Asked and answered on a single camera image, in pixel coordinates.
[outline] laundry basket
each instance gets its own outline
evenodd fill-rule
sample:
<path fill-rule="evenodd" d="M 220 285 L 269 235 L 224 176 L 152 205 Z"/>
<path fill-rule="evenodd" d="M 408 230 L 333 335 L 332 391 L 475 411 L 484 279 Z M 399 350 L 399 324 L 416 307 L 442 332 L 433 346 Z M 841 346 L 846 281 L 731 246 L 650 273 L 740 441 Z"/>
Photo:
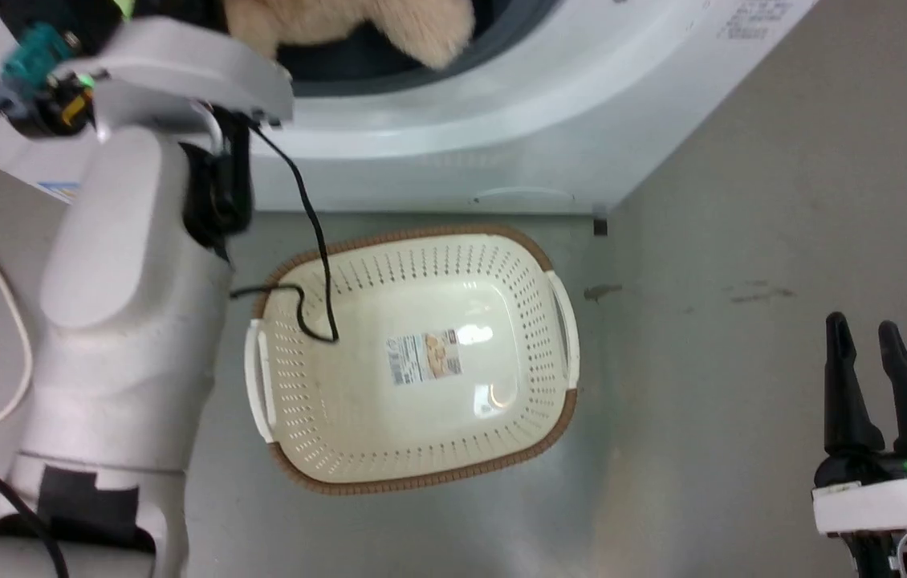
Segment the laundry basket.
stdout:
<path fill-rule="evenodd" d="M 549 258 L 517 230 L 451 226 L 328 248 L 337 344 L 300 332 L 297 295 L 259 297 L 247 333 L 254 423 L 324 494 L 431 486 L 538 456 L 575 409 L 578 328 Z M 307 293 L 327 334 L 317 252 L 267 284 Z"/>

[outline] basket handle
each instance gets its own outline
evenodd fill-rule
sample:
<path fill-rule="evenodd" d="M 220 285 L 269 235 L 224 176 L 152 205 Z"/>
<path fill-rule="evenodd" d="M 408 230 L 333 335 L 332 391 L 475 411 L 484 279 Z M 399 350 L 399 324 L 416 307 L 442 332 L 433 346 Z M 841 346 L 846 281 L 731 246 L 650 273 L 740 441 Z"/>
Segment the basket handle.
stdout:
<path fill-rule="evenodd" d="M 574 390 L 579 384 L 579 326 L 575 322 L 575 310 L 567 298 L 567 289 L 553 271 L 546 271 L 553 288 L 553 297 L 557 301 L 557 315 L 560 315 L 560 327 L 563 329 L 564 350 L 567 351 L 567 388 Z"/>
<path fill-rule="evenodd" d="M 244 373 L 247 381 L 247 398 L 250 412 L 258 433 L 266 443 L 275 441 L 269 423 L 275 421 L 275 400 L 271 399 L 270 373 L 267 371 L 267 342 L 260 332 L 260 319 L 250 322 L 243 352 Z"/>

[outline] gray floor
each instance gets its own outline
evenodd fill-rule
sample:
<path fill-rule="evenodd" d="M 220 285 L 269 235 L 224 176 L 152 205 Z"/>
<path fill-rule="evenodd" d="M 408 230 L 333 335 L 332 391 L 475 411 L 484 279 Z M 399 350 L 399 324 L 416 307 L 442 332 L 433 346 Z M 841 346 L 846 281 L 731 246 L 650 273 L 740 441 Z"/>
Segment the gray floor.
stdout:
<path fill-rule="evenodd" d="M 63 207 L 0 175 L 0 260 L 31 311 Z M 330 238 L 458 217 L 330 216 Z M 324 498 L 276 471 L 241 391 L 230 310 L 190 471 L 191 576 L 843 576 L 817 537 L 824 316 L 849 314 L 893 434 L 876 323 L 907 339 L 907 2 L 819 4 L 612 214 L 494 218 L 534 235 L 575 300 L 579 410 L 533 462 L 434 489 Z M 263 214 L 237 283 L 311 244 Z M 584 289 L 620 284 L 598 303 Z M 0 404 L 18 345 L 0 308 Z M 0 464 L 20 428 L 0 428 Z"/>

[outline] sticker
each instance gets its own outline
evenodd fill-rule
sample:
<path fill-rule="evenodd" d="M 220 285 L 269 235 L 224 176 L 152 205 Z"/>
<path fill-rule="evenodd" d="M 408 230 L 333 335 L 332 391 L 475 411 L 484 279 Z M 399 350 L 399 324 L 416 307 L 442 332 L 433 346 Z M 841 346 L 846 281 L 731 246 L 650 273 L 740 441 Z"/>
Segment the sticker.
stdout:
<path fill-rule="evenodd" d="M 72 198 L 75 198 L 75 194 L 79 192 L 79 183 L 73 182 L 36 183 L 36 186 L 45 189 L 52 197 L 60 198 L 65 202 L 71 202 Z"/>
<path fill-rule="evenodd" d="M 718 38 L 724 40 L 764 40 L 776 23 L 783 21 L 792 0 L 742 0 L 728 19 Z"/>
<path fill-rule="evenodd" d="M 386 355 L 395 385 L 417 384 L 461 374 L 461 352 L 458 350 L 457 332 L 453 329 L 390 337 L 386 340 Z"/>

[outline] washing machine door opening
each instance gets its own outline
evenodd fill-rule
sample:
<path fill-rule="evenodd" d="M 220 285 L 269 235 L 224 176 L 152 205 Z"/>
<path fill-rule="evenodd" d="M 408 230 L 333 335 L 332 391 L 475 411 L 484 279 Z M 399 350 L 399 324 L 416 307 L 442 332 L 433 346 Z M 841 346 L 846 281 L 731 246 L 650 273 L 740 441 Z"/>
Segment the washing machine door opening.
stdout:
<path fill-rule="evenodd" d="M 279 47 L 297 96 L 365 96 L 405 91 L 457 76 L 489 62 L 528 36 L 559 0 L 472 0 L 475 32 L 457 61 L 430 70 L 393 47 L 365 23 L 335 43 Z"/>

